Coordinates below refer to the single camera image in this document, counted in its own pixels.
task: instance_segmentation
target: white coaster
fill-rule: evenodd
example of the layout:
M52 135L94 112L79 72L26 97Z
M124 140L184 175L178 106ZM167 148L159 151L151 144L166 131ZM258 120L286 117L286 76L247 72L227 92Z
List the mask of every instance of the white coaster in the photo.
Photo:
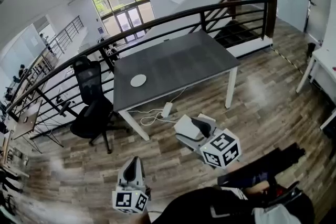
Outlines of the white coaster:
M136 75L131 80L131 85L133 87L140 87L141 85L143 85L146 82L146 79L147 79L147 77L145 75L143 75L143 74Z

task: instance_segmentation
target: white table leg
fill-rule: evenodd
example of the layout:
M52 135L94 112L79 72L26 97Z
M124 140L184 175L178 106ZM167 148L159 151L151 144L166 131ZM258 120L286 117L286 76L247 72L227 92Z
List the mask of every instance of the white table leg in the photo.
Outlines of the white table leg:
M127 123L146 141L149 140L148 134L141 128L140 125L135 121L135 119L127 112L127 110L119 111L119 114L127 121Z
M317 74L317 71L319 70L320 64L319 62L315 62L313 69L310 72L311 78L310 78L310 83L312 83L315 79L315 76Z
M331 114L331 116L320 126L320 129L323 130L333 119L336 117L336 110Z
M231 106L233 92L235 90L236 76L238 67L231 69L229 76L229 85L227 86L225 107L228 109Z
M311 56L310 62L308 64L308 66L307 66L307 69L306 69L306 71L305 71L305 73L304 73L304 75L303 75L303 77L302 77L302 79L301 79L301 81L300 81L297 89L296 89L297 93L299 93L301 91L302 86L303 86L304 82L306 81L306 79L308 78L308 75L310 73L311 68L313 67L314 62L315 62L314 56Z

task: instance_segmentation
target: gray table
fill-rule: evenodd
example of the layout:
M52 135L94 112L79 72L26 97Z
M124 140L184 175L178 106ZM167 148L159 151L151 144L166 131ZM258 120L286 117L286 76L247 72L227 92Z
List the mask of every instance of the gray table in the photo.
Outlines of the gray table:
M147 133L127 110L230 72L225 107L229 108L239 61L203 31L174 38L116 61L114 110L145 140ZM147 80L133 87L131 79L144 74Z

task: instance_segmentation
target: chair armrest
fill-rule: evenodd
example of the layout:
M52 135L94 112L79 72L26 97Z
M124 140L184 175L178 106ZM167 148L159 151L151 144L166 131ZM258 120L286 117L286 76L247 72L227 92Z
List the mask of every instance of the chair armrest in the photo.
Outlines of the chair armrest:
M68 109L68 107L70 106L70 101L65 102L65 104L62 106L61 110L58 112L59 115L65 117L64 112Z

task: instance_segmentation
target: chair backrest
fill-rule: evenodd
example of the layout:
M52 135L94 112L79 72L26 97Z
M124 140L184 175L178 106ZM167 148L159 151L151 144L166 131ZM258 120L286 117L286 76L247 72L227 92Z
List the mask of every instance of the chair backrest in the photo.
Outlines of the chair backrest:
M86 56L81 56L73 64L73 70L85 104L90 105L93 101L104 98L99 62L90 61Z

